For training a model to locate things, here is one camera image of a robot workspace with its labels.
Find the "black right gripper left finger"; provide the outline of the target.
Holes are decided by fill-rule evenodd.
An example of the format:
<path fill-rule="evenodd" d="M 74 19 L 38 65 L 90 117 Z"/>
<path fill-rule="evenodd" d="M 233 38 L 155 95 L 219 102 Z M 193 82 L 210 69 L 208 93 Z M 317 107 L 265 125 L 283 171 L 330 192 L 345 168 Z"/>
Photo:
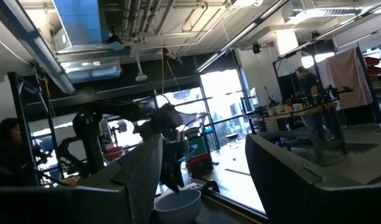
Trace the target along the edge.
<path fill-rule="evenodd" d="M 0 223 L 148 223 L 162 166 L 162 136 L 70 187 L 0 188 Z"/>

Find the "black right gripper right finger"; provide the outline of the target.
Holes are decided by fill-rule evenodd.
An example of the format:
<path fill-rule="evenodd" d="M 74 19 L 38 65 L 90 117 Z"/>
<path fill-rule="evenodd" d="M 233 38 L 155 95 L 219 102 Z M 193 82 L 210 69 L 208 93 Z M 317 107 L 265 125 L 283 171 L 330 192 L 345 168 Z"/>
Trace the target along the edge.
<path fill-rule="evenodd" d="M 254 134 L 245 155 L 270 223 L 381 223 L 381 185 L 336 175 Z"/>

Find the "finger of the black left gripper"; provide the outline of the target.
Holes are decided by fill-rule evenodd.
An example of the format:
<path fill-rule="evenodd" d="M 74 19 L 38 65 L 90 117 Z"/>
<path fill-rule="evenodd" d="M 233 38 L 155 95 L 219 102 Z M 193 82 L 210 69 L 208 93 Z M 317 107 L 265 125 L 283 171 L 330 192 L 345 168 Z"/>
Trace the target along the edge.
<path fill-rule="evenodd" d="M 160 182 L 169 189 L 175 190 L 175 181 L 172 176 L 172 164 L 164 162 L 161 167 Z"/>
<path fill-rule="evenodd" d="M 184 187 L 184 181 L 182 178 L 181 172 L 181 163 L 177 162 L 173 166 L 173 179 L 174 179 L 174 191 L 175 193 L 179 193 L 180 189 Z"/>

